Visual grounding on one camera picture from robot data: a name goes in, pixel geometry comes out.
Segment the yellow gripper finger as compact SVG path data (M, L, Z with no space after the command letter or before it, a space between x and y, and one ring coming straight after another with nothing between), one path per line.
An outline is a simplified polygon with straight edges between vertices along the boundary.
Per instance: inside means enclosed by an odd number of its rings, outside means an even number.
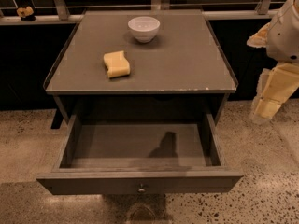
M253 48L266 48L267 47L267 34L270 23L267 23L259 29L254 35L247 40L247 45Z
M271 120L299 88L299 64L279 62L259 76L250 118L256 124Z

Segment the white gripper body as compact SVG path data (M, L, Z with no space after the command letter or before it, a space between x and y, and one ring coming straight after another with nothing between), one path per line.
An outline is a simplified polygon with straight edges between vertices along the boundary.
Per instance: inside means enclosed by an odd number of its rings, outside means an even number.
M299 0L287 0L270 21L266 52L278 62L299 63Z

